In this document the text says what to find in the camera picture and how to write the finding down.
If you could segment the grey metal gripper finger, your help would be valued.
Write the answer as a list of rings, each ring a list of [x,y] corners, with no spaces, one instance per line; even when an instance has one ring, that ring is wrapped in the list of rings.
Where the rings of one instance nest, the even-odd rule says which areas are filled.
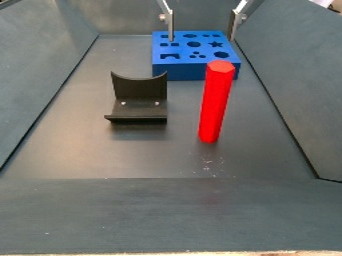
[[[237,6],[231,10],[229,26],[228,26],[228,39],[235,39],[235,33],[237,26],[242,24],[242,20],[246,18],[246,11],[250,8],[254,0],[240,0]]]
[[[161,9],[159,14],[159,20],[167,24],[168,28],[168,41],[173,41],[173,11],[169,8],[165,0],[156,0],[156,3]]]

